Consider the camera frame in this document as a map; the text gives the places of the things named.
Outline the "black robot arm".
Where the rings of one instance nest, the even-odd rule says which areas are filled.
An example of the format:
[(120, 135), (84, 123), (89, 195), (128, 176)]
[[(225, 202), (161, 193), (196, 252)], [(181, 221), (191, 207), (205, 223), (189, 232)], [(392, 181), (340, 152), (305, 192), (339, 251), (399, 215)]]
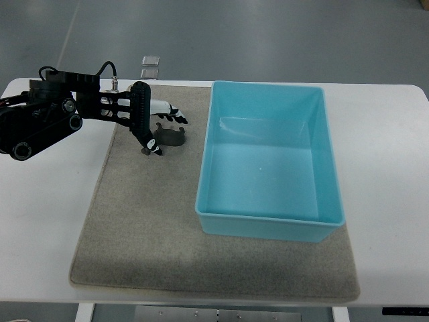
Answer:
[(100, 91), (96, 74), (39, 69), (39, 79), (29, 90), (1, 99), (1, 153), (18, 161), (27, 160), (81, 129), (84, 119), (121, 123), (117, 100)]

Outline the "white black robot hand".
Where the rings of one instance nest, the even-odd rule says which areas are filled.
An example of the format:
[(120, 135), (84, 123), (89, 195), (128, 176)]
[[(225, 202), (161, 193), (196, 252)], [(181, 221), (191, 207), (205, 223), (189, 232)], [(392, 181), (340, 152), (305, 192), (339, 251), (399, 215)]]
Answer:
[(123, 92), (116, 89), (102, 91), (100, 102), (101, 116), (128, 127), (142, 147), (143, 137), (157, 129), (157, 126), (154, 131), (150, 129), (152, 116), (175, 121), (180, 127), (188, 123), (181, 110), (167, 101), (152, 99), (150, 86), (141, 81), (130, 85)]

